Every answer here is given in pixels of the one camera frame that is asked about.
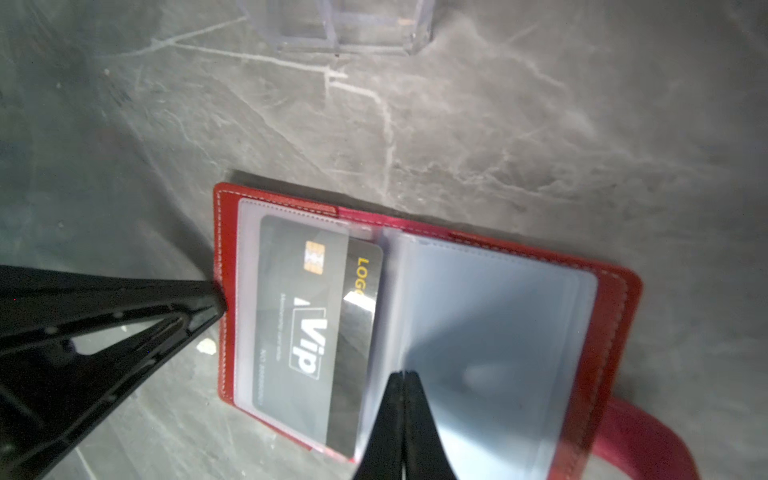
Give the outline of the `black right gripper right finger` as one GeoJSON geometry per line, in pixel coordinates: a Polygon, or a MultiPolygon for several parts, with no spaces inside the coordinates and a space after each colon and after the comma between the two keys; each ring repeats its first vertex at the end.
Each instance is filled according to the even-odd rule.
{"type": "Polygon", "coordinates": [[[391,374],[353,479],[456,478],[419,375],[414,371],[391,374]]]}

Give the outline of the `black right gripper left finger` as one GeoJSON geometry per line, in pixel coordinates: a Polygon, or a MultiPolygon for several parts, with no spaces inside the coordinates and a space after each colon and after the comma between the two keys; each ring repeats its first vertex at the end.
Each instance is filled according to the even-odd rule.
{"type": "Polygon", "coordinates": [[[2,478],[42,478],[225,311],[212,281],[2,266],[2,478]]]}

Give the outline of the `red leather card holder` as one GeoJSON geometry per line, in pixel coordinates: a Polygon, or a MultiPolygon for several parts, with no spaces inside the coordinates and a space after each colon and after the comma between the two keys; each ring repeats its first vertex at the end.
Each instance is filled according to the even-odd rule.
{"type": "Polygon", "coordinates": [[[214,189],[228,304],[219,394],[298,445],[362,459],[391,374],[416,372],[456,479],[578,479],[596,455],[632,479],[695,479],[687,445],[612,387],[642,294],[611,264],[429,222],[230,183],[214,189]],[[305,442],[254,410],[259,227],[339,229],[384,255],[355,454],[305,442]]]}

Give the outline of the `clear acrylic card stand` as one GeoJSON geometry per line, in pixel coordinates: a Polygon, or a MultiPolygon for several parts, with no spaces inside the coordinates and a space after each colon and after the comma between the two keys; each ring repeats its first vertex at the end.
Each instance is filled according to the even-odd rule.
{"type": "Polygon", "coordinates": [[[432,38],[433,0],[251,0],[239,8],[278,51],[414,55],[432,38]]]}

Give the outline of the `black VIP credit card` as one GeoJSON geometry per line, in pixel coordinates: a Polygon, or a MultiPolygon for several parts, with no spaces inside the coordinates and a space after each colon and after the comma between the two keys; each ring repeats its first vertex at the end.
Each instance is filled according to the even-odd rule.
{"type": "Polygon", "coordinates": [[[355,454],[384,255],[339,229],[259,227],[251,404],[292,435],[355,454]]]}

